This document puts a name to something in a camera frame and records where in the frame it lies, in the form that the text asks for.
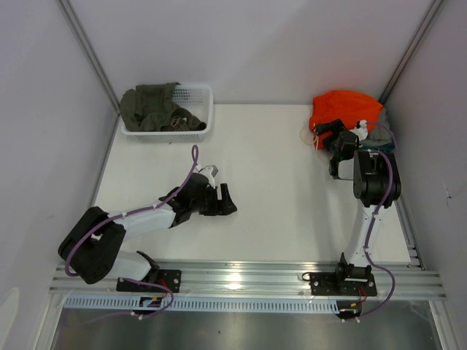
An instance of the orange fabric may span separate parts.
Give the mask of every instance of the orange fabric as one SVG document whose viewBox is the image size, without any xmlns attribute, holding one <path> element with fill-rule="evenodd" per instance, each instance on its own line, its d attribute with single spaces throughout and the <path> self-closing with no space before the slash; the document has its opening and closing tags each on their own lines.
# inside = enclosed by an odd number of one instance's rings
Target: orange fabric
<svg viewBox="0 0 467 350">
<path fill-rule="evenodd" d="M 359 120 L 377 122 L 383 105 L 364 93 L 348 90 L 333 90 L 313 98 L 313 114 L 309 118 L 309 129 L 313 132 L 316 124 L 325 124 L 336 119 L 342 120 L 347 129 L 353 129 Z M 375 125 L 368 125 L 368 132 Z M 331 134 L 323 134 L 318 141 L 318 149 L 323 148 L 323 139 Z"/>
</svg>

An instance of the laundry basket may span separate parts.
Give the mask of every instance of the laundry basket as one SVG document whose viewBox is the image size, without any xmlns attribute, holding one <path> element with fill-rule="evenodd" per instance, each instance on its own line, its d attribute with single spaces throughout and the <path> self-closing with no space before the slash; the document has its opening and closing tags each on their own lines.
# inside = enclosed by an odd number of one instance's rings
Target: laundry basket
<svg viewBox="0 0 467 350">
<path fill-rule="evenodd" d="M 122 121 L 120 126 L 122 133 L 129 136 L 144 137 L 156 142 L 203 141 L 212 126 L 212 108 L 214 103 L 212 89 L 207 85 L 177 85 L 172 96 L 172 101 L 180 107 L 189 110 L 200 121 L 205 122 L 206 128 L 202 131 L 133 132 L 126 130 L 125 123 Z"/>
</svg>

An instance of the white backdrop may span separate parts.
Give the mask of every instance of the white backdrop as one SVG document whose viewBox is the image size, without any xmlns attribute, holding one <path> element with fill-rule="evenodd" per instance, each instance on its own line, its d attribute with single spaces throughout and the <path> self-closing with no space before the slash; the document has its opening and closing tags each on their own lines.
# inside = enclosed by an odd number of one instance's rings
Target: white backdrop
<svg viewBox="0 0 467 350">
<path fill-rule="evenodd" d="M 54 1 L 0 4 L 0 43 L 0 302 L 19 288 L 4 349 L 23 350 L 47 305 L 58 246 L 88 205 L 115 113 Z"/>
<path fill-rule="evenodd" d="M 427 268 L 441 274 L 460 349 L 467 349 L 466 18 L 465 0 L 447 2 L 387 103 L 417 242 Z"/>
<path fill-rule="evenodd" d="M 217 103 L 307 104 L 334 88 L 378 97 L 430 0 L 73 0 L 119 97 L 203 82 Z"/>
</svg>

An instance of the metal frame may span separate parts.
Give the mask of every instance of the metal frame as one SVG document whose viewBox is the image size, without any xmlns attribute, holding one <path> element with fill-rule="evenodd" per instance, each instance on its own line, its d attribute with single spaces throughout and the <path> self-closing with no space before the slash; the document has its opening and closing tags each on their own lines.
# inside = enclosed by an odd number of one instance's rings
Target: metal frame
<svg viewBox="0 0 467 350">
<path fill-rule="evenodd" d="M 412 40 L 410 40 L 409 46 L 406 48 L 406 51 L 402 55 L 401 60 L 393 72 L 393 75 L 387 82 L 385 89 L 383 90 L 381 96 L 379 97 L 379 102 L 381 104 L 386 104 L 389 99 L 390 94 L 393 92 L 393 89 L 399 79 L 401 78 L 403 72 L 406 70 L 410 61 L 413 59 L 415 53 L 420 48 L 423 40 L 426 38 L 428 31 L 435 23 L 435 20 L 438 18 L 441 13 L 444 5 L 447 3 L 447 0 L 433 0 L 428 11 L 423 16 L 422 22 L 418 25 L 417 30 L 415 31 Z"/>
<path fill-rule="evenodd" d="M 78 41 L 78 44 L 80 44 L 84 55 L 93 67 L 94 73 L 96 73 L 96 76 L 99 79 L 99 82 L 101 83 L 104 92 L 107 94 L 110 103 L 112 104 L 115 111 L 119 113 L 120 104 L 118 103 L 117 95 L 115 94 L 113 87 L 110 85 L 109 79 L 107 78 L 107 75 L 105 74 L 105 71 L 102 68 L 101 62 L 99 61 L 96 53 L 94 52 L 93 45 L 90 43 L 90 40 L 86 35 L 84 28 L 82 27 L 80 19 L 76 16 L 72 4 L 69 0 L 56 1 L 58 7 L 60 7 L 60 10 L 63 13 L 63 16 L 66 19 L 66 22 L 69 24 L 69 27 L 74 34 L 74 37 Z"/>
<path fill-rule="evenodd" d="M 79 42 L 85 57 L 89 60 L 96 73 L 104 91 L 107 94 L 114 109 L 119 112 L 117 96 L 102 69 L 102 66 L 92 48 L 84 28 L 82 27 L 69 0 L 56 0 L 61 8 L 67 23 L 70 25 L 77 41 Z M 401 77 L 410 60 L 414 57 L 421 42 L 426 37 L 429 28 L 439 15 L 446 0 L 433 0 L 429 10 L 425 14 L 415 35 L 412 37 L 403 57 L 399 61 L 392 77 L 385 87 L 380 102 L 385 103 L 391 94 L 395 84 Z M 106 155 L 102 163 L 99 178 L 94 187 L 90 204 L 93 204 L 102 176 L 104 175 L 107 159 L 112 148 L 112 143 L 117 131 L 117 120 L 113 127 L 112 137 L 109 140 Z M 407 246 L 411 256 L 411 263 L 405 265 L 391 265 L 388 268 L 394 272 L 396 277 L 396 290 L 394 300 L 429 300 L 436 328 L 439 332 L 444 349 L 459 349 L 455 340 L 453 326 L 447 312 L 446 295 L 441 284 L 441 278 L 437 272 L 424 271 L 424 266 L 418 254 L 415 242 L 415 234 L 407 214 L 403 200 L 396 204 L 401 225 L 406 235 Z M 262 303 L 272 305 L 272 312 L 278 308 L 287 308 L 284 305 L 303 305 L 304 302 L 316 305 L 333 303 L 332 297 L 312 297 L 309 285 L 301 281 L 301 274 L 307 271 L 328 272 L 332 271 L 334 265 L 319 264 L 315 262 L 199 262 L 181 260 L 157 260 L 165 269 L 180 269 L 182 271 L 182 288 L 177 294 L 179 302 L 192 302 L 193 304 L 177 304 L 183 310 L 193 309 L 193 305 L 204 305 L 198 303 L 214 302 L 227 303 Z M 391 285 L 390 278 L 381 271 L 374 271 L 379 295 L 370 299 L 385 299 Z M 70 300 L 112 300 L 126 298 L 137 298 L 137 293 L 123 294 L 115 291 L 117 280 L 105 279 L 98 284 L 87 285 L 80 279 L 68 277 L 63 266 L 58 266 L 50 288 L 50 300 L 42 323 L 42 330 L 37 338 L 33 349 L 49 349 L 63 305 L 70 306 Z M 251 311 L 248 307 L 237 311 Z M 316 311 L 313 307 L 305 312 Z"/>
</svg>

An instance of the purple cable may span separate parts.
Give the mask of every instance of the purple cable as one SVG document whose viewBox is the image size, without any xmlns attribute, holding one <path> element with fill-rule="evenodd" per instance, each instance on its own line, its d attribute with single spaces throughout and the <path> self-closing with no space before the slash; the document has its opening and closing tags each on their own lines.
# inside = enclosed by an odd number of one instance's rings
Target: purple cable
<svg viewBox="0 0 467 350">
<path fill-rule="evenodd" d="M 391 135 L 391 139 L 393 140 L 394 152 L 397 151 L 397 141 L 395 140 L 394 132 L 392 132 L 386 125 L 381 124 L 380 122 L 366 122 L 366 123 L 370 125 L 380 126 L 381 128 L 385 129 Z"/>
<path fill-rule="evenodd" d="M 138 315 L 138 317 L 141 317 L 142 319 L 147 319 L 147 318 L 153 317 L 153 316 L 155 316 L 157 314 L 160 314 L 161 312 L 165 311 L 167 308 L 170 308 L 171 305 L 174 303 L 174 293 L 169 288 L 167 288 L 165 286 L 162 286 L 160 284 L 137 281 L 135 279 L 125 279 L 125 280 L 128 281 L 128 282 L 131 282 L 131 283 L 135 283 L 135 284 L 141 284 L 141 285 L 145 285 L 145 286 L 149 286 L 149 287 L 157 287 L 157 288 L 162 289 L 162 290 L 164 290 L 164 291 L 166 291 L 167 293 L 170 294 L 170 301 L 167 303 L 167 305 L 165 305 L 162 308 L 159 308 L 158 310 L 156 310 L 154 312 L 151 312 L 150 314 L 141 315 L 141 316 Z M 72 327 L 87 326 L 88 324 L 93 324 L 94 322 L 101 321 L 103 319 L 108 319 L 110 317 L 118 316 L 118 315 L 132 315 L 132 314 L 129 314 L 127 311 L 116 311 L 116 312 L 112 312 L 111 314 L 96 317 L 95 319 L 90 319 L 89 321 L 77 324 L 76 326 L 72 326 Z"/>
<path fill-rule="evenodd" d="M 191 166 L 190 171 L 188 172 L 187 177 L 185 178 L 185 181 L 182 182 L 182 184 L 169 196 L 167 197 L 164 201 L 160 202 L 155 208 L 153 206 L 144 206 L 142 208 L 134 209 L 131 211 L 128 211 L 126 213 L 126 216 L 129 217 L 130 215 L 138 214 L 143 211 L 149 211 L 149 210 L 156 210 L 159 209 L 160 207 L 166 205 L 172 198 L 174 198 L 178 193 L 182 190 L 182 188 L 187 184 L 188 180 L 191 177 L 191 174 L 195 171 L 195 167 L 198 165 L 198 155 L 199 155 L 199 149 L 196 144 L 193 145 L 191 148 L 191 157 L 193 159 L 193 165 Z M 73 256 L 76 254 L 77 250 L 85 243 L 85 241 L 90 238 L 99 228 L 102 226 L 108 224 L 109 222 L 117 219 L 121 219 L 123 217 L 123 214 L 118 214 L 113 217 L 110 217 L 108 219 L 105 219 L 104 221 L 98 223 L 96 226 L 91 228 L 89 232 L 87 232 L 79 241 L 76 243 L 73 247 L 73 249 L 70 251 L 70 254 L 68 254 L 68 257 L 66 257 L 65 261 L 65 273 L 66 275 L 70 277 L 75 277 L 78 276 L 77 273 L 72 273 L 70 271 L 70 263 L 72 261 Z"/>
<path fill-rule="evenodd" d="M 373 230 L 373 226 L 374 226 L 374 223 L 376 221 L 375 216 L 378 215 L 379 210 L 381 209 L 382 205 L 384 204 L 387 197 L 389 196 L 390 191 L 391 191 L 391 187 L 393 186 L 393 167 L 391 166 L 391 162 L 389 161 L 389 158 L 387 157 L 387 155 L 385 155 L 383 152 L 380 152 L 380 151 L 376 151 L 376 152 L 381 157 L 383 157 L 383 159 L 386 162 L 387 169 L 389 171 L 389 184 L 387 186 L 385 195 L 383 196 L 382 200 L 378 203 L 378 206 L 376 207 L 376 209 L 373 212 L 373 217 L 371 218 L 370 225 L 368 227 L 368 232 L 367 232 L 366 237 L 365 237 L 365 245 L 363 246 L 363 248 L 365 249 L 365 256 L 366 256 L 366 259 L 368 260 L 368 262 L 370 263 L 370 265 L 373 266 L 374 268 L 377 268 L 377 269 L 382 270 L 385 273 L 387 273 L 390 276 L 391 280 L 392 280 L 392 286 L 391 286 L 391 290 L 389 291 L 389 294 L 387 295 L 386 299 L 381 304 L 379 304 L 378 307 L 375 308 L 374 310 L 371 310 L 371 311 L 367 312 L 366 314 L 360 315 L 359 316 L 360 319 L 362 319 L 364 317 L 367 317 L 367 316 L 370 316 L 370 315 L 374 314 L 375 312 L 377 312 L 378 310 L 380 310 L 381 308 L 383 308 L 389 302 L 389 300 L 393 296 L 394 290 L 395 290 L 395 277 L 394 277 L 394 274 L 391 271 L 389 271 L 387 268 L 385 268 L 384 266 L 379 266 L 379 265 L 375 264 L 373 262 L 373 260 L 370 258 L 370 254 L 366 251 L 368 249 L 368 245 L 369 245 L 369 242 L 370 242 L 371 231 Z"/>
</svg>

